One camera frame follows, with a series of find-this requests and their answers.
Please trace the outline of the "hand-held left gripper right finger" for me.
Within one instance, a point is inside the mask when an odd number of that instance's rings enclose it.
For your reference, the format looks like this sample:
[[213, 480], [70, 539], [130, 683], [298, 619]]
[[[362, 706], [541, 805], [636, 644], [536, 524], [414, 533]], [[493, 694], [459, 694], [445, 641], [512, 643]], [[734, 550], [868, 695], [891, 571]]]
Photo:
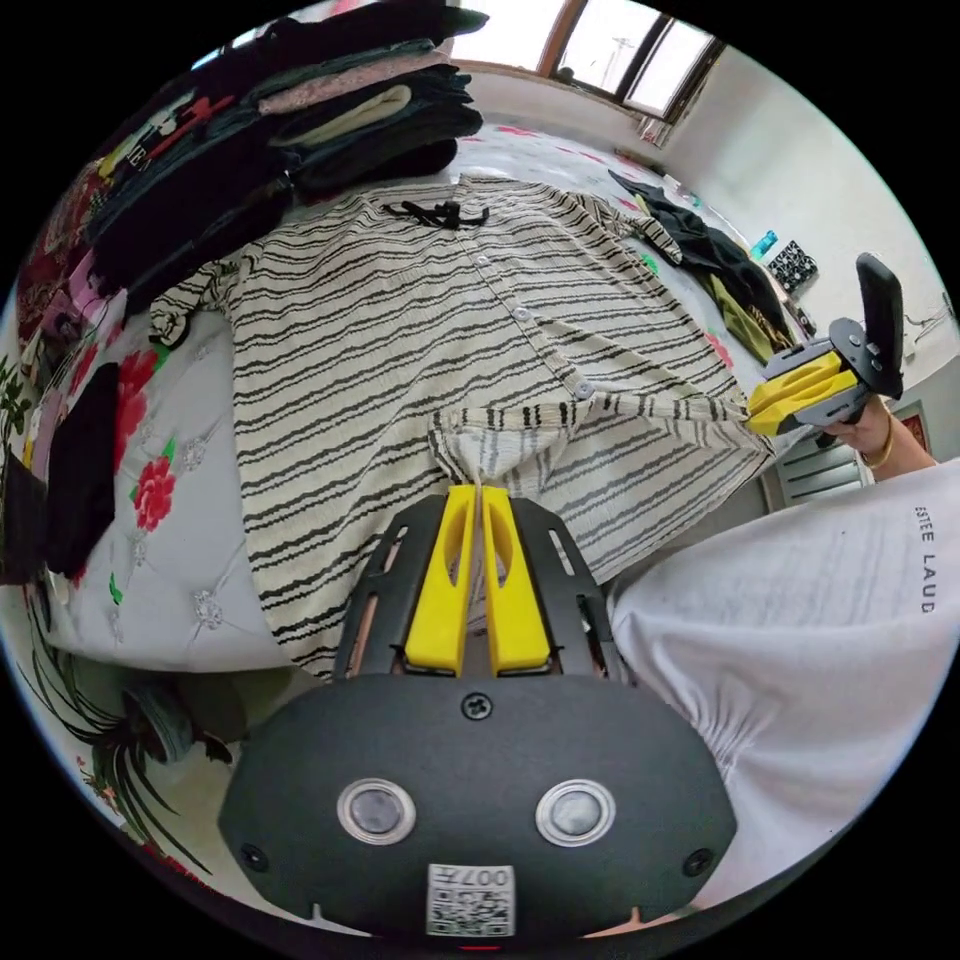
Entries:
[[481, 488], [485, 614], [495, 673], [543, 673], [551, 652], [508, 493]]

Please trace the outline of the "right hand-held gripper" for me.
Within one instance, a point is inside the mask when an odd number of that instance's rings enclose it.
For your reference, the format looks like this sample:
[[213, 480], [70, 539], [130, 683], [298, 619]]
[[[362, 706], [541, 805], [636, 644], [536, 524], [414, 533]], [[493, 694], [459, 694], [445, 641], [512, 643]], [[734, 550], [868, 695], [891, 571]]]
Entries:
[[771, 357], [747, 405], [747, 426], [761, 436], [800, 428], [821, 432], [856, 422], [872, 394], [875, 345], [860, 324], [839, 319], [829, 335]]

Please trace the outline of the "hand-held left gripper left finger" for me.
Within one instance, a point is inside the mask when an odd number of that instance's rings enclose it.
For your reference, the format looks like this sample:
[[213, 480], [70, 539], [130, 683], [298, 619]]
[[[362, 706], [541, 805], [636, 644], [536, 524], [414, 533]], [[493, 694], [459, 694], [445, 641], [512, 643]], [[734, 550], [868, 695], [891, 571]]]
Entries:
[[451, 487], [443, 503], [404, 644], [406, 665], [414, 672], [462, 673], [476, 505], [472, 485]]

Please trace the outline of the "person's right hand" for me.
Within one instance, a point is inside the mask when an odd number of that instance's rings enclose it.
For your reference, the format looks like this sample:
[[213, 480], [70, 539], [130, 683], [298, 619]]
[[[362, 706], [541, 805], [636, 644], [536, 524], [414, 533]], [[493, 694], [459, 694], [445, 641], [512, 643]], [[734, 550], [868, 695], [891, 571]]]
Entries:
[[891, 443], [892, 417], [879, 396], [872, 396], [860, 411], [856, 422], [839, 422], [826, 432], [855, 450], [865, 462], [877, 462], [887, 456]]

